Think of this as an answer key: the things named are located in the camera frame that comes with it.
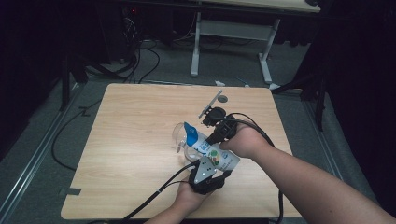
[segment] metal stand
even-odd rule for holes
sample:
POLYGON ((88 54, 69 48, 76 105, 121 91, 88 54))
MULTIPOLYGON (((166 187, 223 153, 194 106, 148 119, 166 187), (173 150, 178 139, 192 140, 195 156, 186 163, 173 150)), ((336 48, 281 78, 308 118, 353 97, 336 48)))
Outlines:
POLYGON ((266 83, 271 84, 271 74, 268 69, 267 57, 274 42, 276 31, 279 26, 280 19, 275 20, 272 26, 253 25, 246 23, 227 22, 227 21, 210 21, 202 20, 201 13, 197 12, 196 28, 195 28, 195 46, 192 54, 191 76, 198 77, 199 70, 199 41, 201 35, 216 35, 243 39, 254 39, 266 41, 266 45, 259 53, 259 60, 262 66, 262 75, 266 83))

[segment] wood grain surface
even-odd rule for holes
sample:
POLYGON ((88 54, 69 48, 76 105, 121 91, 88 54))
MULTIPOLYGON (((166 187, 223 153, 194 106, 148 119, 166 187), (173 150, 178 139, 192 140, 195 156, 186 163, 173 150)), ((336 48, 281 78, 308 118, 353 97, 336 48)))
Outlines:
MULTIPOLYGON (((123 218, 143 203, 185 164, 177 154, 172 132, 187 121, 210 135, 198 115, 218 87, 110 84, 100 105, 71 188, 65 219, 123 218)), ((252 117, 276 147, 290 152, 271 92, 264 88, 223 87, 227 103, 215 102, 227 113, 252 117)), ((185 171, 176 180, 188 176, 185 171)), ((173 185, 135 218, 150 218, 168 207, 177 192, 173 185)), ((278 189, 253 161, 241 159, 222 189, 216 190, 190 217, 277 217, 278 189)), ((285 216, 300 214, 285 198, 285 216)))

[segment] wire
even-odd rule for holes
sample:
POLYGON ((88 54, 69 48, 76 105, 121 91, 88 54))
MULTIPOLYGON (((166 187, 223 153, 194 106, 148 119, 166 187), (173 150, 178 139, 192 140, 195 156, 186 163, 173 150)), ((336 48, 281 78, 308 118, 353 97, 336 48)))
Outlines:
POLYGON ((194 13, 194 17, 193 17, 193 19, 192 19, 191 26, 190 26, 190 30, 189 30, 185 35, 183 35, 181 38, 179 38, 179 39, 174 39, 174 40, 173 40, 174 42, 177 42, 177 41, 179 41, 179 40, 189 39, 189 38, 195 36, 195 35, 190 35, 190 36, 189 36, 189 34, 191 33, 192 28, 194 27, 196 17, 197 17, 197 13, 195 12, 195 13, 194 13))
POLYGON ((240 115, 240 116, 244 116, 245 118, 249 119, 254 125, 256 125, 257 127, 259 127, 259 125, 257 125, 257 123, 248 115, 246 114, 242 114, 242 113, 231 113, 229 115, 240 115))
POLYGON ((152 49, 145 49, 145 50, 148 50, 148 51, 151 51, 152 53, 154 53, 154 54, 157 56, 158 61, 157 61, 157 63, 155 64, 155 66, 154 66, 151 70, 149 70, 145 75, 143 75, 143 76, 139 79, 139 81, 137 82, 137 84, 142 83, 142 80, 143 80, 145 77, 147 77, 152 71, 154 71, 154 70, 158 67, 158 65, 160 64, 160 55, 159 55, 157 52, 155 52, 155 51, 152 50, 152 49))
POLYGON ((84 108, 81 112, 77 113, 77 114, 76 114, 75 116, 73 116, 70 120, 68 120, 68 121, 64 124, 64 126, 62 126, 62 128, 56 133, 56 135, 55 135, 55 137, 54 137, 54 139, 53 139, 53 141, 52 141, 52 144, 51 144, 51 155, 52 155, 52 158, 53 158, 58 164, 60 164, 62 167, 66 168, 66 169, 68 169, 68 170, 71 170, 71 171, 73 171, 73 172, 76 171, 76 168, 64 164, 63 162, 61 162, 61 161, 56 157, 56 154, 55 154, 55 143, 56 143, 56 141, 58 140, 58 137, 61 135, 61 133, 64 131, 64 128, 65 128, 71 121, 73 121, 74 119, 76 119, 79 115, 83 114, 85 111, 87 111, 88 109, 90 109, 90 108, 93 107, 94 105, 99 104, 101 101, 102 101, 102 100, 98 100, 98 101, 96 101, 94 104, 92 104, 92 105, 90 105, 90 106, 84 108))
POLYGON ((106 224, 106 223, 110 223, 110 222, 108 222, 106 220, 95 220, 95 221, 87 222, 87 224, 96 224, 96 223, 106 224))
POLYGON ((279 201, 279 217, 277 218, 275 224, 280 224, 283 220, 283 193, 281 190, 279 190, 277 194, 277 200, 279 201))
POLYGON ((122 83, 126 83, 128 81, 128 79, 129 79, 129 83, 131 83, 132 77, 134 78, 134 71, 136 71, 137 67, 140 64, 141 46, 142 46, 142 42, 139 42, 139 45, 137 47, 137 62, 134 65, 134 67, 133 67, 132 71, 130 72, 130 74, 123 80, 122 83))
POLYGON ((250 128, 256 130, 259 134, 261 134, 262 137, 265 138, 265 140, 267 140, 268 144, 270 144, 272 147, 275 146, 274 143, 272 142, 272 140, 270 139, 270 137, 268 137, 267 133, 265 133, 265 131, 263 131, 263 130, 262 130, 257 124, 255 124, 255 123, 250 123, 250 122, 248 122, 248 121, 241 120, 241 119, 225 119, 225 118, 218 118, 218 119, 217 119, 217 118, 213 118, 213 120, 218 120, 218 121, 221 121, 221 120, 225 120, 225 121, 235 121, 235 122, 238 122, 238 123, 246 124, 246 125, 249 126, 250 128))
POLYGON ((168 179, 157 191, 155 191, 145 202, 143 202, 139 207, 137 207, 132 213, 130 213, 128 216, 122 219, 122 221, 119 222, 119 224, 122 223, 127 223, 128 220, 136 215, 138 212, 140 212, 143 208, 145 208, 149 203, 151 203, 152 200, 154 200, 161 192, 163 192, 168 186, 172 184, 176 184, 176 182, 171 183, 173 179, 175 179, 181 172, 189 169, 192 166, 197 166, 199 164, 199 160, 192 162, 185 167, 181 168, 179 171, 177 171, 171 178, 168 179))
POLYGON ((189 183, 189 182, 185 181, 185 180, 178 180, 178 181, 175 181, 175 182, 172 182, 172 183, 166 185, 166 187, 168 188, 169 186, 177 184, 177 183, 189 183))

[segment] wrist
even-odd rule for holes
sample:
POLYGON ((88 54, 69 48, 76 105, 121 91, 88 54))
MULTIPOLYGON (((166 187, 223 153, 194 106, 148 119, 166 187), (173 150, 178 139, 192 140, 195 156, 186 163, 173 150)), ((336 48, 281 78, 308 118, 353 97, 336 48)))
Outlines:
POLYGON ((262 158, 265 158, 266 154, 270 150, 274 150, 274 149, 276 149, 276 148, 269 146, 269 145, 260 147, 257 150, 254 150, 254 153, 253 153, 251 159, 253 161, 255 161, 256 163, 258 163, 259 161, 262 161, 262 158))

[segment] clear plastic bottle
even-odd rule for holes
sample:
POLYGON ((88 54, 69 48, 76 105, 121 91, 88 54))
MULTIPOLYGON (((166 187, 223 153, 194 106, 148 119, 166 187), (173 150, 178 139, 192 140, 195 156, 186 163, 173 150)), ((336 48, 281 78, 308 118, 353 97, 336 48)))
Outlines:
POLYGON ((206 142, 207 136, 198 132, 187 122, 179 123, 174 129, 172 137, 177 145, 177 152, 183 148, 184 155, 190 162, 206 156, 216 169, 224 172, 233 170, 240 161, 231 151, 221 150, 219 144, 209 145, 206 142))

